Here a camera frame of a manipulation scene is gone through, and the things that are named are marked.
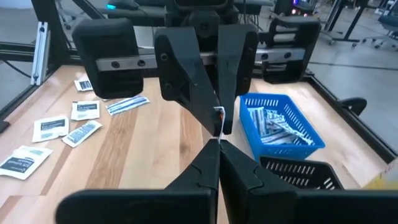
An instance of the gray floor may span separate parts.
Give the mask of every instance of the gray floor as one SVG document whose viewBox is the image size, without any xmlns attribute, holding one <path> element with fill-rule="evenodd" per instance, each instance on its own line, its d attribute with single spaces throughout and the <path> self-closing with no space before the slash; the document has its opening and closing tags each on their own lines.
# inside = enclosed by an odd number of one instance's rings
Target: gray floor
<svg viewBox="0 0 398 224">
<path fill-rule="evenodd" d="M 64 7 L 80 12 L 71 1 L 64 0 Z M 104 7 L 106 0 L 93 1 L 97 7 Z M 328 7 L 319 8 L 320 17 L 326 18 Z M 347 30 L 356 11 L 344 9 L 336 23 L 335 30 Z M 260 20 L 261 27 L 266 27 L 268 12 L 264 9 Z M 384 34 L 386 31 L 377 23 L 373 11 L 364 12 L 351 38 Z M 30 43 L 35 39 L 37 19 L 33 10 L 15 10 L 0 8 L 0 41 Z M 152 30 L 149 27 L 136 27 L 139 45 L 152 45 Z M 328 45 L 330 39 L 324 35 L 315 47 L 309 68 L 337 97 L 349 98 L 360 96 L 368 101 L 361 118 L 375 130 L 388 144 L 398 150 L 398 52 L 391 46 L 383 45 L 375 49 L 374 44 L 358 44 L 354 49 L 350 43 L 336 42 Z M 31 63 L 12 62 L 21 70 L 30 73 Z M 394 68 L 384 70 L 376 68 Z M 10 102 L 29 85 L 29 79 L 19 75 L 4 63 L 0 64 L 0 108 Z"/>
</svg>

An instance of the yellow object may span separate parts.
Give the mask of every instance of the yellow object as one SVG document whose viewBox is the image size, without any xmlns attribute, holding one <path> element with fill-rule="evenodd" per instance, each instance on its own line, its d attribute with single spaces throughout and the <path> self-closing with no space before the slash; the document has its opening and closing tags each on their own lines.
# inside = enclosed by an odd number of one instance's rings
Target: yellow object
<svg viewBox="0 0 398 224">
<path fill-rule="evenodd" d="M 373 178 L 363 189 L 398 190 L 398 159 L 394 159 L 384 171 Z"/>
</svg>

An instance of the blue mesh basket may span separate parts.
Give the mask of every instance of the blue mesh basket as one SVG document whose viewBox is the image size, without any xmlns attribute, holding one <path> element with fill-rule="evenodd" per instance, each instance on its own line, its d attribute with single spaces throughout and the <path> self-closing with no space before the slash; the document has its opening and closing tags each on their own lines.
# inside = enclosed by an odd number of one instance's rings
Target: blue mesh basket
<svg viewBox="0 0 398 224">
<path fill-rule="evenodd" d="M 318 133 L 312 128 L 311 124 L 305 119 L 304 115 L 287 95 L 248 93 L 240 96 L 239 117 L 242 127 L 249 141 L 254 159 L 259 162 L 260 156 L 277 156 L 289 159 L 305 159 L 319 148 L 325 147 Z M 276 110 L 285 116 L 289 126 L 300 131 L 313 141 L 308 145 L 302 139 L 296 139 L 292 144 L 267 145 L 261 142 L 260 135 L 254 126 L 248 108 L 264 107 L 266 110 Z"/>
</svg>

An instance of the black robotic claw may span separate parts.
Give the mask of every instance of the black robotic claw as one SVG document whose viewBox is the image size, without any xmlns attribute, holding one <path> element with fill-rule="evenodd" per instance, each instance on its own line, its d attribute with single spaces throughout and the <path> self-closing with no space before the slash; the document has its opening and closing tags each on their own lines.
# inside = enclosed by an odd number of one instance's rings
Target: black robotic claw
<svg viewBox="0 0 398 224">
<path fill-rule="evenodd" d="M 155 55 L 163 99 L 176 101 L 210 134 L 219 136 L 221 120 L 214 109 L 219 103 L 201 59 L 194 28 L 158 30 Z"/>
<path fill-rule="evenodd" d="M 249 91 L 257 45 L 252 25 L 219 26 L 215 55 L 201 55 L 193 27 L 158 30 L 155 54 L 163 99 L 189 110 L 213 136 L 221 133 L 214 107 L 223 106 L 223 132 L 231 134 L 234 102 Z"/>
</svg>

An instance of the desk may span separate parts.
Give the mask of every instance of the desk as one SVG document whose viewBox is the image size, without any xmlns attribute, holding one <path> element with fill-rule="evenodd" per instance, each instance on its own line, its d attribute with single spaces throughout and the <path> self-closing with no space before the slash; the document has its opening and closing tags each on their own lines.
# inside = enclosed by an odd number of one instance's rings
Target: desk
<svg viewBox="0 0 398 224">
<path fill-rule="evenodd" d="M 20 145 L 47 147 L 52 155 L 27 180 L 0 177 L 0 223 L 53 223 L 59 201 L 81 189 L 161 189 L 181 173 L 210 135 L 175 102 L 161 98 L 157 78 L 144 80 L 142 95 L 150 103 L 111 117 L 101 101 L 103 127 L 72 149 L 60 139 L 32 144 L 33 123 L 40 118 L 70 115 L 72 101 L 98 100 L 93 92 L 78 93 L 73 81 L 81 67 L 62 66 L 6 121 L 0 135 L 0 160 Z M 358 188 L 386 166 L 331 106 L 308 84 L 270 85 L 253 80 L 250 91 L 288 94 L 326 143 L 308 159 L 331 164 L 346 189 Z M 225 138 L 251 155 L 238 118 Z M 85 121 L 70 123 L 73 130 Z M 220 188 L 218 223 L 228 223 Z"/>
</svg>

